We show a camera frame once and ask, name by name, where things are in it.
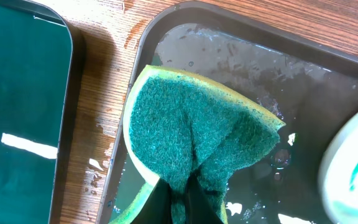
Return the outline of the white plate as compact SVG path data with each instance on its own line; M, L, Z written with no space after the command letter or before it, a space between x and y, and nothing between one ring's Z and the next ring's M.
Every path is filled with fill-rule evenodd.
M358 223L358 113L327 147L318 188L324 211L333 223Z

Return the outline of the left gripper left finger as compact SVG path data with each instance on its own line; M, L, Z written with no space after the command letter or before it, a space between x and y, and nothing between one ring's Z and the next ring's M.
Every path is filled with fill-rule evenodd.
M160 179L131 224L172 224L171 188Z

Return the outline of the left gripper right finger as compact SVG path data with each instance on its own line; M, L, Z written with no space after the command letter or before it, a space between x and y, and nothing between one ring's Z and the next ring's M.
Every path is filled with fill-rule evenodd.
M216 215L195 175L188 178L185 188L186 224L223 224Z

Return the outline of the green yellow sponge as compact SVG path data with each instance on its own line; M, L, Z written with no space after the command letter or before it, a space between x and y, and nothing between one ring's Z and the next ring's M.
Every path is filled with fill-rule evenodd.
M207 77L146 66L127 97L122 133L145 184L115 219L131 223L157 182L171 188L172 223L186 223L185 188L195 175L216 215L237 170L254 165L279 142L284 122L240 93Z

